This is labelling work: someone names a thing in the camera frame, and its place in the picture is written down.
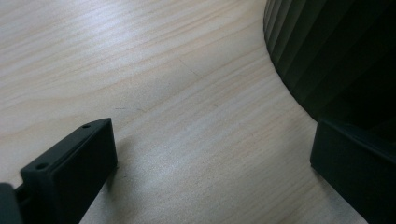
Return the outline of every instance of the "black ribbed object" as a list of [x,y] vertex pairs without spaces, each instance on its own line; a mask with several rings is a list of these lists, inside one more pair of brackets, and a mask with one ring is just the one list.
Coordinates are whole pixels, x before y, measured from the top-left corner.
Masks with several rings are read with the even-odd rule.
[[395,145],[395,1],[268,0],[264,34],[276,71],[314,119]]

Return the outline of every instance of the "screw hole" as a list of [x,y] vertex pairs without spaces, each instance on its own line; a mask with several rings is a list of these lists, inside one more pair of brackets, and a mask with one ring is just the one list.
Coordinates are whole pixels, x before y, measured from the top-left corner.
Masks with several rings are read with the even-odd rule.
[[43,169],[45,169],[47,166],[49,166],[48,163],[40,163],[40,164],[38,164],[35,168],[36,168],[37,170],[43,170]]

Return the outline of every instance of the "wood grain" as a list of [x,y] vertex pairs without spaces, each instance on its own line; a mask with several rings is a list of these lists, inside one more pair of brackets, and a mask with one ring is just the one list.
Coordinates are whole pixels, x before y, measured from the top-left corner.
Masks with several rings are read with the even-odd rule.
[[110,117],[119,169],[81,223],[365,223],[310,167],[264,6],[0,1],[0,180]]

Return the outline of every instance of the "black ribbed cylinder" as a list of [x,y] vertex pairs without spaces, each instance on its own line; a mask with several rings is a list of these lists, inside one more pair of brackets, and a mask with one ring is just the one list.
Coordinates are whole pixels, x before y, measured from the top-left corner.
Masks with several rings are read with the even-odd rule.
[[264,36],[297,102],[396,142],[396,3],[268,0]]

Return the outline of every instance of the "wooden table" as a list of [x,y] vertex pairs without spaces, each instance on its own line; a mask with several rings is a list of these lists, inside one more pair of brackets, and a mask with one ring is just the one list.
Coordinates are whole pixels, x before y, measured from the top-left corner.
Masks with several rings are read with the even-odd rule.
[[119,169],[81,223],[365,223],[310,167],[264,6],[2,0],[0,180],[112,118]]

